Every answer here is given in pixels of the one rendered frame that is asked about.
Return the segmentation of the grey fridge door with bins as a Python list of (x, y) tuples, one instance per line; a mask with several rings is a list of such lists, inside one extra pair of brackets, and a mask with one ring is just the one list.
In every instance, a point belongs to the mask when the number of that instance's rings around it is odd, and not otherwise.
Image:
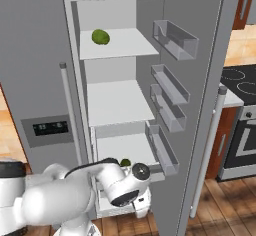
[(185, 236), (220, 77), (238, 0), (161, 0), (153, 7), (155, 20), (169, 20), (199, 39), (194, 60), (176, 60), (154, 38), (159, 51), (152, 65), (165, 64), (190, 93), (178, 106), (187, 117), (184, 131), (171, 133), (150, 97), (155, 122), (160, 125), (179, 161), (178, 173), (153, 182), (151, 207), (159, 236)]

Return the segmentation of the clear fridge door bin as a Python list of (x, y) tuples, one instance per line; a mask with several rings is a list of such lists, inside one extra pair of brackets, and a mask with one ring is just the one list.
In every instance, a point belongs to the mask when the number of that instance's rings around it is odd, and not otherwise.
[(174, 105), (189, 103), (190, 93), (165, 64), (152, 65), (151, 72)]
[(153, 38), (176, 60), (194, 60), (199, 39), (169, 20), (153, 22)]
[(158, 124), (145, 123), (145, 134), (148, 139), (153, 156), (158, 162), (157, 168), (150, 166), (154, 172), (160, 171), (164, 176), (172, 176), (178, 173), (179, 161), (162, 129)]
[(165, 91), (158, 85), (150, 86), (150, 97), (158, 114), (171, 133), (185, 130), (187, 117), (178, 105), (174, 105)]

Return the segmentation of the white fridge drawer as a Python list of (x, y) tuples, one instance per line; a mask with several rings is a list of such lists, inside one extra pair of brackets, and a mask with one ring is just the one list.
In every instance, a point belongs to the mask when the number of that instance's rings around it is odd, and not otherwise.
[[(122, 170), (125, 173), (125, 175), (128, 175), (128, 172), (131, 170), (131, 166), (122, 167)], [(154, 172), (153, 170), (150, 169), (150, 173), (151, 173), (151, 182), (163, 181), (165, 179), (165, 176), (160, 171)], [(117, 216), (117, 215), (123, 215), (123, 214), (129, 214), (129, 213), (135, 212), (133, 202), (123, 207), (115, 207), (111, 205), (109, 200), (107, 199), (107, 195), (104, 191), (102, 184), (98, 179), (95, 179), (95, 180), (96, 180), (97, 202), (98, 202), (98, 204), (96, 205), (97, 218)], [(135, 202), (146, 202), (146, 203), (149, 203), (151, 206), (150, 190), (147, 189), (143, 195), (139, 196), (135, 200)]]

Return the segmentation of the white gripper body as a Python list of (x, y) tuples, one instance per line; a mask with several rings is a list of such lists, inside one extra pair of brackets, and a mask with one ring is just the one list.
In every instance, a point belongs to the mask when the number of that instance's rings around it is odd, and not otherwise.
[(146, 202), (133, 202), (133, 206), (138, 219), (145, 217), (150, 210), (150, 204)]

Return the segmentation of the black and steel stove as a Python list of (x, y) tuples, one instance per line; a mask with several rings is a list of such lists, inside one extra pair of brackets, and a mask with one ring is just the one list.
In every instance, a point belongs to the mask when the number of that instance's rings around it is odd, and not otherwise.
[(235, 115), (218, 180), (256, 175), (256, 64), (224, 67), (220, 82), (243, 105)]

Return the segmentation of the grey fridge body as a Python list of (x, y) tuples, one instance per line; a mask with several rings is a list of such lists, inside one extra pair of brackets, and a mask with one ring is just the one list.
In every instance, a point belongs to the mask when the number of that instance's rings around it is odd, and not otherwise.
[[(145, 123), (153, 120), (135, 121), (92, 127), (89, 125), (87, 85), (116, 81), (136, 80), (153, 115), (146, 95), (150, 83), (152, 62), (158, 60), (159, 51), (151, 34), (155, 17), (154, 5), (161, 0), (64, 0), (71, 50), (73, 55), (76, 85), (78, 88), (84, 142), (89, 162), (100, 160), (97, 139), (123, 135), (145, 134)], [(158, 51), (157, 55), (116, 57), (105, 59), (80, 59), (80, 33), (101, 29), (136, 28)]]

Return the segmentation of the brown base cupboard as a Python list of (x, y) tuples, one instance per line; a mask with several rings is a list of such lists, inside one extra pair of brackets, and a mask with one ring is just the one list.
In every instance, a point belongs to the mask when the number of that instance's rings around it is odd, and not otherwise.
[(208, 163), (206, 179), (215, 179), (218, 175), (228, 149), (233, 128), (236, 125), (239, 109), (242, 106), (243, 101), (231, 90), (227, 90)]

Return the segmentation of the grey fridge door with dispenser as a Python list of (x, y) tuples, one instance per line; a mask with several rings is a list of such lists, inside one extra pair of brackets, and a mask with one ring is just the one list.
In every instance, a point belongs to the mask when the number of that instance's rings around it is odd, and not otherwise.
[(0, 0), (0, 84), (35, 173), (78, 165), (59, 63), (67, 64), (79, 135), (79, 99), (63, 0)]

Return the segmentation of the brown wall cupboard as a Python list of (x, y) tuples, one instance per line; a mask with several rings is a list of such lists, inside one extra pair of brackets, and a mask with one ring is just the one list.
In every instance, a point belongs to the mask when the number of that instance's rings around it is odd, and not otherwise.
[(238, 0), (233, 30), (243, 30), (245, 28), (251, 4), (252, 0)]

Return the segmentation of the green lime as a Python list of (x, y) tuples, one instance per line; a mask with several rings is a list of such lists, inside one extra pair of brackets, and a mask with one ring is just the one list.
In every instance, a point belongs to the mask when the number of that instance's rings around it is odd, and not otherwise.
[(107, 45), (110, 41), (110, 36), (106, 31), (96, 29), (92, 32), (92, 40), (98, 45)]

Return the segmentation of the white fridge shelf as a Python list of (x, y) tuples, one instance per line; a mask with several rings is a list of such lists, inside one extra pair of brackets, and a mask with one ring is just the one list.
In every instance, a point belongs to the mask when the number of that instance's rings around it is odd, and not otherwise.
[(92, 40), (92, 31), (80, 33), (80, 59), (105, 59), (116, 57), (157, 55), (158, 51), (136, 28), (106, 29), (110, 41), (98, 45)]
[(111, 157), (119, 162), (129, 159), (131, 163), (157, 163), (144, 133), (98, 138), (97, 151), (100, 160)]
[(87, 97), (92, 127), (154, 119), (136, 80), (88, 84)]

